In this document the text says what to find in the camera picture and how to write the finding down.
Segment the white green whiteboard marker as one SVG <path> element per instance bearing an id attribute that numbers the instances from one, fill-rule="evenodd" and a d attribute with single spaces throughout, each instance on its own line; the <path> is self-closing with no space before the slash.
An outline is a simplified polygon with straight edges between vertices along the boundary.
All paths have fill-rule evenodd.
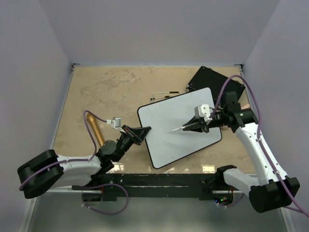
<path id="1" fill-rule="evenodd" d="M 172 132 L 184 130 L 186 126 L 181 126 L 179 128 L 173 129 Z"/>

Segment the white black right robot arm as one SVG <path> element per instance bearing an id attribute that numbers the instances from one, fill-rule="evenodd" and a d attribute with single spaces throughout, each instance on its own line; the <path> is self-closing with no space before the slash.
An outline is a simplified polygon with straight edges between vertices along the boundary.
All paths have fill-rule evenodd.
<path id="1" fill-rule="evenodd" d="M 223 93 L 218 101 L 221 110 L 211 111 L 207 105 L 195 108 L 195 115 L 183 124 L 183 131 L 208 133 L 212 128 L 228 126 L 245 147 L 255 168 L 257 178 L 241 172 L 234 165 L 217 168 L 214 179 L 207 183 L 208 191 L 234 187 L 249 197 L 258 213 L 288 207 L 300 188 L 297 178 L 290 178 L 277 163 L 262 133 L 258 131 L 258 119 L 247 108 L 242 109 L 236 92 Z"/>

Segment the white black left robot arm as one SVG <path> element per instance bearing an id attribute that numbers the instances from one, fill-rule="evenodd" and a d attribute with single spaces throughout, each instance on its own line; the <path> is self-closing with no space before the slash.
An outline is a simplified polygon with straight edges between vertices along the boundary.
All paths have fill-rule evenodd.
<path id="1" fill-rule="evenodd" d="M 25 198 L 32 199 L 50 189 L 81 186 L 96 189 L 101 175 L 114 168 L 132 145 L 141 145 L 152 128 L 122 126 L 117 141 L 107 140 L 94 156 L 66 157 L 48 149 L 17 169 Z"/>

